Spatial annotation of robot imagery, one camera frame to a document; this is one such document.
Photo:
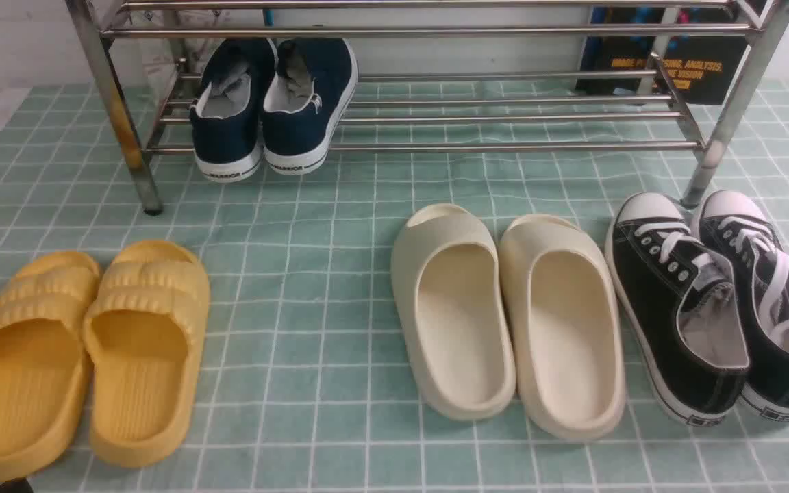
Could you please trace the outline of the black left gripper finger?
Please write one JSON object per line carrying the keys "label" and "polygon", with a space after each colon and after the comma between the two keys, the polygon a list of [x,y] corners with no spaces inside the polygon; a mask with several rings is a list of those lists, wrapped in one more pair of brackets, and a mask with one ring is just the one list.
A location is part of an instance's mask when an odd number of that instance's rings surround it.
{"label": "black left gripper finger", "polygon": [[0,493],[34,493],[27,478],[16,478],[0,483]]}

